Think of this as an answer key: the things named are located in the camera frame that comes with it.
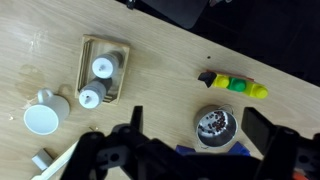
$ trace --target table surface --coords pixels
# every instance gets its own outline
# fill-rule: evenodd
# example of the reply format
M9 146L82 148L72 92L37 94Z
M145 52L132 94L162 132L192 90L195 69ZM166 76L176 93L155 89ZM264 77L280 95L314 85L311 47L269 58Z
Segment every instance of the table surface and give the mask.
M74 98L83 34L107 35L130 43L118 106L87 110ZM193 118L211 104L233 105L239 124L244 107L253 106L274 124L298 130L302 136L311 138L319 132L318 87L113 0L3 0L0 39L0 174L5 179L39 174L31 161L39 149L61 154L89 131L89 126L109 134L114 125L129 122L135 105L144 106L144 133L149 138L197 151L225 152L240 141L253 156L262 157L241 129L223 148L198 147ZM252 77L265 84L270 95L258 100L224 89L207 89L197 80L206 69ZM33 134L23 122L25 110L37 102L37 90L43 87L65 97L71 106L67 120L47 136ZM115 169L107 179L128 178Z

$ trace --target white bottle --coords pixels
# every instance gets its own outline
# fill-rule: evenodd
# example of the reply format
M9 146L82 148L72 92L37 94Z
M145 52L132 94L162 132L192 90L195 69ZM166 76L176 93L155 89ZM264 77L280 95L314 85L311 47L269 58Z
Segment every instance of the white bottle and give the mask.
M110 78L117 74L123 56L118 51L109 51L95 58L92 63L93 73L102 79Z
M100 79L97 77L93 79L81 89L79 96L80 104L87 109L96 108L103 101L111 85L111 78Z

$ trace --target white cup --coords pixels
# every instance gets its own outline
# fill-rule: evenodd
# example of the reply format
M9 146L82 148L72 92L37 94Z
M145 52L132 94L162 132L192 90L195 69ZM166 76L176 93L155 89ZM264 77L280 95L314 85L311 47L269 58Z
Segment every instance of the white cup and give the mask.
M38 104L31 106L24 113L24 123L36 134L51 134L69 115L69 103L63 97L53 95L47 88L38 91L38 101Z

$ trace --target black object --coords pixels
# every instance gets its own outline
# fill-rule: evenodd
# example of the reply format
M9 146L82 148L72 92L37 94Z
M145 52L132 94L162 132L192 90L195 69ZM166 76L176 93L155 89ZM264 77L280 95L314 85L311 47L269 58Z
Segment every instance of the black object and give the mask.
M181 27L140 2L136 9ZM188 31L320 86L319 9L319 0L222 1Z
M133 9L134 3L126 1L127 7ZM181 27L190 29L197 22L208 0L141 0L151 8L165 15Z
M198 80L206 83L207 87L209 88L212 85L213 81L216 79L216 77L217 74L214 72L204 72L199 75Z
M127 7L132 10L134 8L134 6L136 5L136 1L137 0L127 0L127 2L126 2Z
M104 179L108 169L120 166L131 179L292 179L295 167L309 179L320 179L319 134L300 137L287 127L275 126L254 108L245 108L242 129L264 155L228 154L181 156L158 139L148 139L140 126L142 107L135 107L130 124L117 125L104 137L84 134L61 179Z

